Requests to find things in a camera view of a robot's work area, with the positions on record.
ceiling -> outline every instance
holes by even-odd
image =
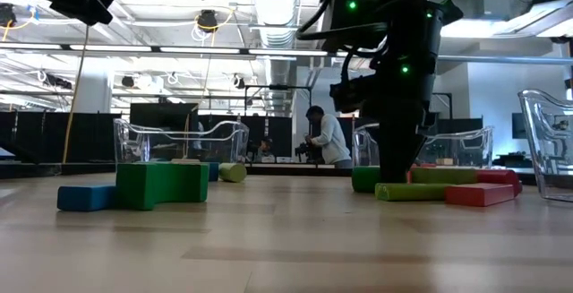
[[[88,44],[102,45],[160,45],[160,46],[202,46],[202,47],[261,47],[261,35],[257,30],[257,13],[255,0],[115,0],[110,7],[114,20],[108,25],[96,25],[90,29]],[[18,25],[30,21],[30,9],[36,10],[35,19],[30,25],[19,30],[6,32],[6,42],[36,42],[56,44],[82,44],[86,38],[85,25],[76,20],[64,18],[61,14],[49,8],[49,2],[44,0],[0,0],[0,3],[14,4]],[[296,7],[296,26],[308,21],[316,12],[319,0],[298,0]],[[225,23],[216,34],[205,35],[195,28],[195,18],[201,10],[216,11],[219,23]],[[494,54],[500,47],[507,46],[508,41],[484,43],[479,39],[443,39],[441,53],[447,55],[475,55],[486,52]],[[547,40],[535,42],[534,47],[516,44],[513,48],[505,47],[504,53],[514,56],[543,54],[539,49],[551,45]],[[296,41],[296,49],[315,49],[313,41]],[[359,69],[356,59],[353,67]],[[107,69],[114,71],[116,93],[142,94],[147,90],[127,89],[121,80],[129,74],[146,74],[163,78],[164,90],[170,95],[186,95],[201,97],[213,96],[242,96],[243,90],[237,90],[232,83],[235,76],[244,78],[248,84],[267,84],[265,65],[267,61],[261,58],[222,59],[208,56],[195,58],[165,58],[140,56],[109,56]],[[72,83],[75,81],[79,60],[77,56],[15,54],[4,52],[0,54],[0,90],[43,91],[61,90],[59,87],[46,85],[38,77],[38,72],[44,71],[62,77]],[[334,72],[328,71],[319,76],[316,88],[328,88]],[[265,98],[267,90],[262,90]],[[131,101],[157,101],[153,98],[122,98],[116,97],[114,107],[128,108]],[[0,110],[10,107],[26,108],[66,108],[71,97],[54,96],[0,96],[4,103]],[[241,101],[228,100],[211,102],[212,108],[228,108],[243,106]],[[255,101],[253,108],[263,109],[265,101]]]

red block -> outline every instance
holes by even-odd
[[[498,185],[513,185],[513,195],[521,194],[522,186],[519,182],[517,173],[513,170],[477,170],[477,182],[498,184]]]
[[[446,203],[487,207],[495,203],[513,200],[513,193],[513,185],[453,185],[446,188]]]

white wall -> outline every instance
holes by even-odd
[[[546,56],[560,56],[557,51]],[[517,94],[526,89],[565,99],[563,67],[558,65],[468,64],[470,116],[494,126],[493,155],[529,152],[527,140],[512,137],[511,115],[521,113]]]
[[[461,64],[454,69],[436,76],[433,92],[452,94],[454,118],[469,118],[469,82],[467,64]],[[448,98],[441,96],[448,103]],[[440,113],[440,118],[449,118],[449,109],[436,96],[432,97],[430,111]]]

white shirt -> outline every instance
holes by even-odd
[[[333,115],[325,114],[322,117],[321,136],[315,137],[311,141],[312,144],[322,147],[322,157],[326,164],[350,159],[350,150],[346,147],[342,127]]]

white column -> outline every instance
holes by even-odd
[[[109,113],[115,73],[106,59],[85,58],[74,113]]]

